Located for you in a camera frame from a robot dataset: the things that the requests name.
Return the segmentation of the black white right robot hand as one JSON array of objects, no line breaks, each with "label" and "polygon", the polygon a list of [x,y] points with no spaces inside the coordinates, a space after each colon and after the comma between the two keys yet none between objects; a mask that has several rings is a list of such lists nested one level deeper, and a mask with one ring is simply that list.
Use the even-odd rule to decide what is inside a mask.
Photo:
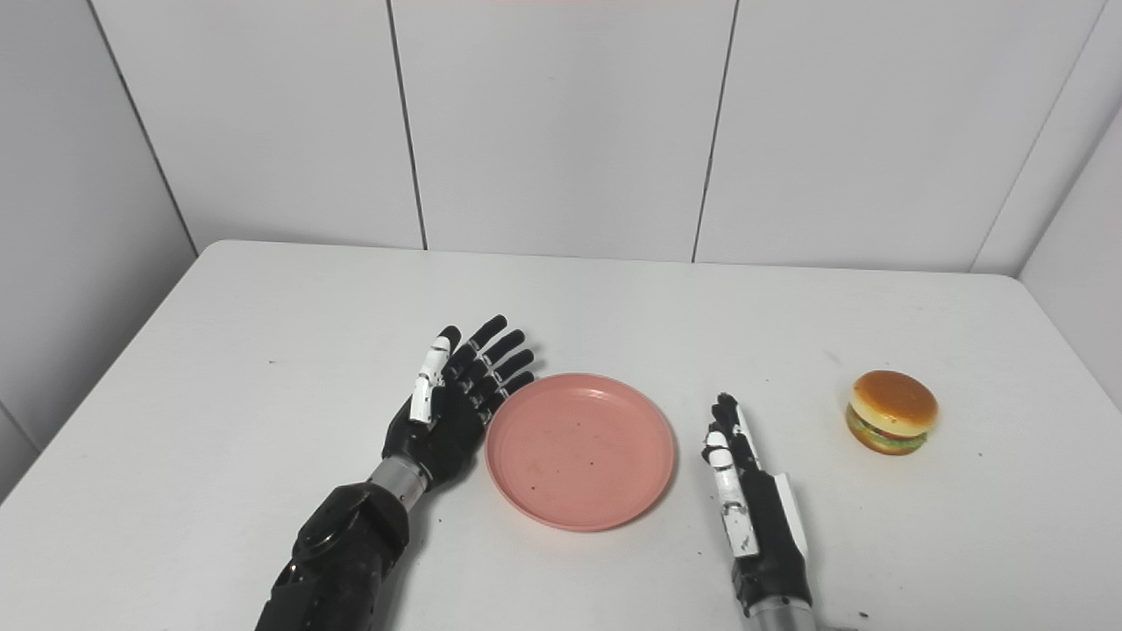
[{"label": "black white right robot hand", "polygon": [[765,470],[741,402],[712,404],[702,459],[712,470],[742,614],[756,630],[813,630],[808,543],[788,476]]}]

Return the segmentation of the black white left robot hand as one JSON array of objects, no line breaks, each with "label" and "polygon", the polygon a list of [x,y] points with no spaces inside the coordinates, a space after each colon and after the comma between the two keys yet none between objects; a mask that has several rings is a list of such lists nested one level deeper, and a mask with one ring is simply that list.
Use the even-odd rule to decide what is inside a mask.
[{"label": "black white left robot hand", "polygon": [[522,329],[493,316],[468,338],[456,326],[436,336],[424,355],[410,397],[390,421],[381,458],[410,461],[426,490],[454,479],[473,459],[493,418],[536,375],[536,355]]}]

